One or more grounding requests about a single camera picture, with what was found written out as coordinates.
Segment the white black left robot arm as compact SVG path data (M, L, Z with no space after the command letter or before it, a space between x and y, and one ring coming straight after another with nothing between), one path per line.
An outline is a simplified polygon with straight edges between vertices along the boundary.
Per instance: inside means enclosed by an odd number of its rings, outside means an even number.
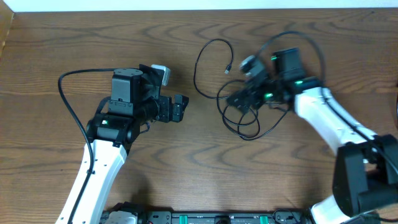
M189 99L162 96L170 69L163 65L113 68L111 95L103 98L86 126L69 104L58 79L58 91L78 125L85 146L77 177L57 223L99 223L112 184L124 165L141 126L153 121L179 123Z

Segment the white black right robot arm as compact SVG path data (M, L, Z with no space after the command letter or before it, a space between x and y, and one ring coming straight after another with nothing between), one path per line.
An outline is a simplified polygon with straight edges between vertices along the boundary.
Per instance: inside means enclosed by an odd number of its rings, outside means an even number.
M254 55L243 60L248 76L242 90L227 103L247 113L272 104L308 122L336 156L332 195L310 209L313 223L381 223L376 210L397 203L397 139L380 136L357 122L322 86L306 74L298 49L274 52L276 78Z

